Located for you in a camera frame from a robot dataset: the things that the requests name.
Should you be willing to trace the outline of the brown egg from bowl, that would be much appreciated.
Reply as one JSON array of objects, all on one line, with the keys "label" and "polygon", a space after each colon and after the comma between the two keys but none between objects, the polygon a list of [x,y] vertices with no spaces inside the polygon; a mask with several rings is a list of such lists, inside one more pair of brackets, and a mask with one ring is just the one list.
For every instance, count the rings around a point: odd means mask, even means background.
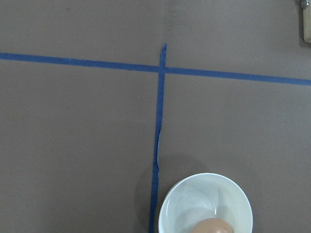
[{"label": "brown egg from bowl", "polygon": [[191,233],[232,233],[233,229],[226,221],[219,218],[208,218],[196,224]]}]

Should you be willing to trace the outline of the white ceramic bowl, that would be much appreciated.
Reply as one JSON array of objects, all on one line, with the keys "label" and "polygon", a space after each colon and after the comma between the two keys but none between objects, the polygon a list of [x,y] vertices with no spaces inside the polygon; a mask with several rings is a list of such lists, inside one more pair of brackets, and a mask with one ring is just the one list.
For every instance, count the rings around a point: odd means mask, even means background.
[{"label": "white ceramic bowl", "polygon": [[235,233],[253,230],[253,213],[244,191],[231,179],[199,173],[177,182],[167,193],[158,217],[160,233],[190,233],[201,221],[218,218]]}]

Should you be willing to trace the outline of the bamboo cutting board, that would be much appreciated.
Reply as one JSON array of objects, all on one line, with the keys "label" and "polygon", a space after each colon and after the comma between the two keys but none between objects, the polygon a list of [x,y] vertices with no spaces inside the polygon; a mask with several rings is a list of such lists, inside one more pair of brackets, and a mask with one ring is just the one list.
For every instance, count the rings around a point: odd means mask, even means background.
[{"label": "bamboo cutting board", "polygon": [[297,0],[299,19],[299,44],[311,46],[311,0]]}]

